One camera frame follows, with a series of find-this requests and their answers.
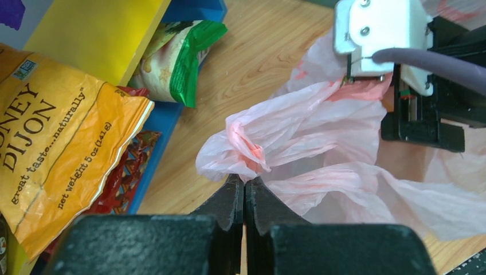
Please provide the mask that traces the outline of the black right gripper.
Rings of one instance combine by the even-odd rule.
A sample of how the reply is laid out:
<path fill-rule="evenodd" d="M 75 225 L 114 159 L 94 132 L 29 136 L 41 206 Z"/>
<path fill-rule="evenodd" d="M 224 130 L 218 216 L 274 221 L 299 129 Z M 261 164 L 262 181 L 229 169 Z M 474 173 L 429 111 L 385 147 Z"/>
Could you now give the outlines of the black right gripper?
<path fill-rule="evenodd" d="M 382 61 L 395 61 L 394 110 L 381 122 L 381 137 L 451 152 L 465 151 L 464 129 L 485 128 L 485 26 L 468 30 L 436 17 L 428 24 L 433 45 L 427 50 L 383 50 Z M 399 77 L 406 65 L 426 70 L 420 87 Z"/>

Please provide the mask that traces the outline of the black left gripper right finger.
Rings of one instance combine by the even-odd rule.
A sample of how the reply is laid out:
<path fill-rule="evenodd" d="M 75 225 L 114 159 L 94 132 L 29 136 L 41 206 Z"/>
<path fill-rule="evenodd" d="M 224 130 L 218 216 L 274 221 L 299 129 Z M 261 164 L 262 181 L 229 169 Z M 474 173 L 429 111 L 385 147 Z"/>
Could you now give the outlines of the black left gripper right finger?
<path fill-rule="evenodd" d="M 403 225 L 314 224 L 256 178 L 245 185 L 249 274 L 435 274 L 418 235 Z"/>

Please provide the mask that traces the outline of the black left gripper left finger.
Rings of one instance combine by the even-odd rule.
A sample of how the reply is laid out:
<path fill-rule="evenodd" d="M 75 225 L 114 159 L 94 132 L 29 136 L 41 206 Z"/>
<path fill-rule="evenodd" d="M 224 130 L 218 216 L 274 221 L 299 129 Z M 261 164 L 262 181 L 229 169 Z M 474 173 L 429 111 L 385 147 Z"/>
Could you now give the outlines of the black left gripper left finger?
<path fill-rule="evenodd" d="M 82 215 L 62 235 L 44 273 L 239 274 L 243 186 L 229 175 L 186 215 Z"/>

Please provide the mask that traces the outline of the pink plastic grocery bag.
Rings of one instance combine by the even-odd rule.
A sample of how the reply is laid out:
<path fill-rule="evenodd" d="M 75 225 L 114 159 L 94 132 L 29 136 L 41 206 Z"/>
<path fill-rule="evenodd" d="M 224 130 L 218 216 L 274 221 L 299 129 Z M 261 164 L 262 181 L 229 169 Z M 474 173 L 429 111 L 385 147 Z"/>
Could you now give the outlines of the pink plastic grocery bag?
<path fill-rule="evenodd" d="M 485 233 L 485 131 L 462 154 L 379 136 L 391 100 L 384 82 L 343 84 L 333 34 L 308 49 L 268 100 L 226 119 L 203 145 L 200 175 L 261 177 L 313 223 L 399 223 L 442 240 Z"/>

